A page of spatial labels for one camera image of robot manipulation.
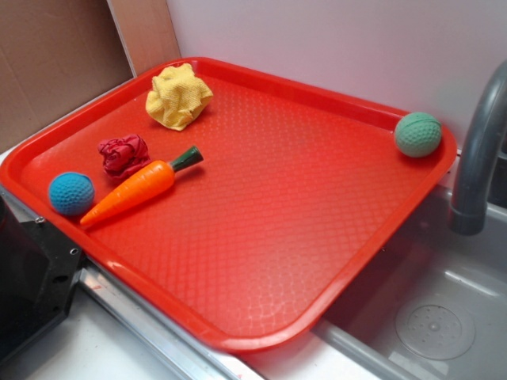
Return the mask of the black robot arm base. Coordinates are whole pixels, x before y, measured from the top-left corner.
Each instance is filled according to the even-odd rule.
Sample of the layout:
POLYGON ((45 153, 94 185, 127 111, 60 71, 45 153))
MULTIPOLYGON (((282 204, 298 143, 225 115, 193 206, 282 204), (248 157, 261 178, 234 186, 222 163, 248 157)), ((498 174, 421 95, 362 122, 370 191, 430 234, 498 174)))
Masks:
POLYGON ((82 262, 82 248, 56 226, 21 222, 1 200, 2 365, 67 318, 82 262))

